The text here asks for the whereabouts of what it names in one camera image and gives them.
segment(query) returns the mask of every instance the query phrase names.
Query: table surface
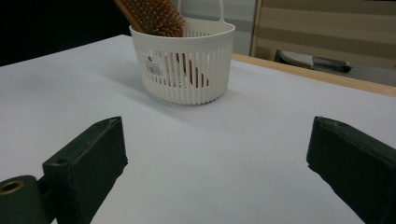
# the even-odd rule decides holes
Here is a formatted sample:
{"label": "table surface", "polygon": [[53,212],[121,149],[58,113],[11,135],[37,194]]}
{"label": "table surface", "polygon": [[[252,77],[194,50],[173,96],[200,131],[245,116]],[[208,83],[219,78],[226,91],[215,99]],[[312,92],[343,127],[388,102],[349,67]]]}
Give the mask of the table surface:
{"label": "table surface", "polygon": [[395,92],[233,55],[225,95],[172,105],[146,92],[120,35],[0,67],[0,180],[41,177],[77,135],[122,116],[129,164],[92,223],[362,223],[307,167],[313,119],[396,147]]}

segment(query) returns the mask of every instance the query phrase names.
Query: round bolt hole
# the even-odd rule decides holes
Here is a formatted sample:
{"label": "round bolt hole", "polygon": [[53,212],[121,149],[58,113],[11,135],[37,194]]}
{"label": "round bolt hole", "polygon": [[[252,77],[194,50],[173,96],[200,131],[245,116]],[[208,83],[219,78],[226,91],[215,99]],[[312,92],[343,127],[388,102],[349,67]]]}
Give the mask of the round bolt hole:
{"label": "round bolt hole", "polygon": [[23,187],[23,181],[11,181],[2,186],[0,186],[0,195],[5,195],[17,191]]}
{"label": "round bolt hole", "polygon": [[59,160],[56,161],[56,163],[58,165],[62,165],[64,163],[68,162],[68,161],[69,161],[69,159],[67,159],[67,158],[60,158]]}

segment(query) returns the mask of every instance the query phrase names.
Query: dark background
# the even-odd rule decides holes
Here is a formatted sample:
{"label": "dark background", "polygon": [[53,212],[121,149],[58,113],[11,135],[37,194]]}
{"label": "dark background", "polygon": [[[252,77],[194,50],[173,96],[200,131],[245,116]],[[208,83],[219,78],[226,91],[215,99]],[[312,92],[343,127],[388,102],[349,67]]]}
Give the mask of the dark background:
{"label": "dark background", "polygon": [[0,66],[130,34],[113,0],[2,1],[0,25]]}

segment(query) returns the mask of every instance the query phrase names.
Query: brown hairbrush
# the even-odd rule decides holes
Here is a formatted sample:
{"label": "brown hairbrush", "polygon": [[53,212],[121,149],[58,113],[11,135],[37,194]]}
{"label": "brown hairbrush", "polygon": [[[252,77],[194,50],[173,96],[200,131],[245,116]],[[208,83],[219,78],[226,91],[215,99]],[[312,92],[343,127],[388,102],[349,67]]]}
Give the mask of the brown hairbrush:
{"label": "brown hairbrush", "polygon": [[[170,0],[114,0],[124,17],[135,31],[147,35],[182,37],[184,20]],[[186,73],[185,55],[182,55],[183,70]],[[204,75],[201,86],[205,85]],[[195,68],[195,79],[198,88],[198,68]],[[192,63],[190,61],[190,81],[192,85]]]}

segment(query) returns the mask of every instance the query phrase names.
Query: basket handle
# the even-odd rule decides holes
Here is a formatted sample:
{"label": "basket handle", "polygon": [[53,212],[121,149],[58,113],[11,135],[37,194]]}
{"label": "basket handle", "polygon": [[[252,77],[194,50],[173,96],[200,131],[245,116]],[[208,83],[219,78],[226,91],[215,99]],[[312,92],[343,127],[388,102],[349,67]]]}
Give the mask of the basket handle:
{"label": "basket handle", "polygon": [[[182,0],[178,0],[177,1],[177,11],[178,11],[178,13],[180,13],[180,15],[181,15],[181,2],[182,2]],[[224,21],[224,7],[223,7],[223,4],[222,4],[222,0],[219,0],[219,5],[220,5],[220,18],[219,18],[219,21],[221,21],[221,22],[225,22]]]}

